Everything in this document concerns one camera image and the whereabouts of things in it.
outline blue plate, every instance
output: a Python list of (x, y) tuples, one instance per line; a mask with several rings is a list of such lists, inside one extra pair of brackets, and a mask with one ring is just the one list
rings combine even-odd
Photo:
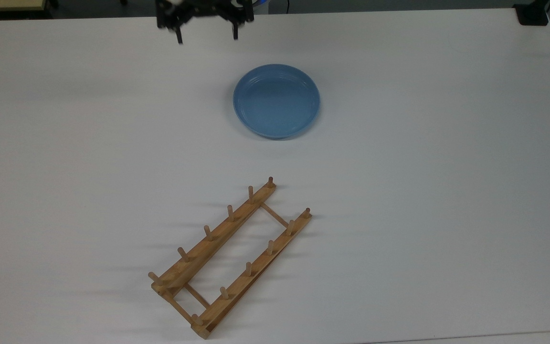
[(284, 139), (314, 122), (319, 92), (307, 74), (284, 64), (263, 65), (245, 74), (233, 94), (235, 112), (249, 130)]

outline black device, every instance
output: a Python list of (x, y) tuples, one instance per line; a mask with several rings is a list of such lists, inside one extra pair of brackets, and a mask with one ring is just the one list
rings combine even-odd
[(177, 35), (177, 42), (182, 44), (180, 27), (192, 17), (212, 17), (219, 15), (232, 23), (233, 38), (239, 38), (239, 27), (245, 22), (254, 21), (252, 0), (236, 0), (240, 7), (231, 0), (182, 0), (174, 4), (168, 0), (156, 0), (157, 26), (169, 29)]
[(546, 13), (550, 9), (550, 0), (535, 0), (529, 5), (515, 4), (513, 8), (517, 11), (517, 19), (521, 25), (546, 26), (549, 23)]

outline wooden peg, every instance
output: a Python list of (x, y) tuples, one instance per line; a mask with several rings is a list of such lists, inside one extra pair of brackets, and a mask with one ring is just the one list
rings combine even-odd
[(205, 229), (205, 236), (207, 237), (207, 241), (213, 241), (212, 231), (209, 230), (209, 226), (205, 225), (203, 229)]
[(229, 292), (226, 291), (225, 287), (220, 287), (220, 294), (222, 294), (222, 298), (225, 300), (229, 299)]
[(311, 209), (309, 208), (305, 209), (305, 211), (303, 211), (303, 213), (301, 214), (301, 218), (309, 218), (311, 216), (310, 211)]
[(233, 206), (229, 205), (227, 209), (229, 209), (229, 222), (235, 222), (235, 216), (233, 215)]
[(245, 263), (245, 276), (252, 276), (252, 264), (250, 262)]
[(249, 204), (254, 204), (254, 187), (250, 185), (247, 188), (247, 193), (249, 193)]
[(150, 277), (157, 285), (162, 285), (162, 280), (154, 272), (148, 272), (148, 277)]
[(190, 261), (190, 257), (186, 255), (186, 251), (183, 248), (177, 248), (177, 252), (179, 252), (181, 259), (184, 261), (184, 263), (187, 263)]
[(193, 321), (195, 324), (197, 324), (197, 325), (199, 325), (199, 326), (203, 326), (203, 320), (202, 320), (201, 318), (199, 318), (198, 315), (193, 314), (193, 315), (191, 316), (191, 318), (192, 318), (192, 321)]
[(266, 248), (266, 255), (270, 256), (273, 254), (274, 245), (275, 245), (275, 242), (273, 240), (269, 240), (269, 246)]
[(294, 228), (294, 220), (290, 220), (290, 224), (288, 224), (288, 228), (286, 228), (286, 235), (289, 237), (292, 235), (292, 229)]

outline white table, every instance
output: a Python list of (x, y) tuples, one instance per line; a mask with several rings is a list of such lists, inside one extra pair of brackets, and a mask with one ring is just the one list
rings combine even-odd
[(414, 340), (399, 344), (550, 344), (550, 333), (487, 335), (483, 337)]
[[(550, 26), (512, 9), (0, 22), (0, 343), (201, 340), (150, 289), (268, 176), (315, 214), (210, 337), (339, 344), (550, 331)], [(232, 90), (307, 72), (319, 119), (246, 130)], [(258, 213), (193, 285), (281, 231)], [(200, 305), (184, 304), (198, 311)]]

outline robotic arm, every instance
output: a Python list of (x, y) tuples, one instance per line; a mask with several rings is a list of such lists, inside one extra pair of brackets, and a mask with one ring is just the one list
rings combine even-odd
[(219, 15), (233, 24), (233, 38), (238, 39), (239, 27), (245, 22), (254, 21), (252, 0), (156, 0), (157, 26), (167, 28), (177, 35), (177, 42), (182, 44), (180, 27), (192, 17), (211, 17)]

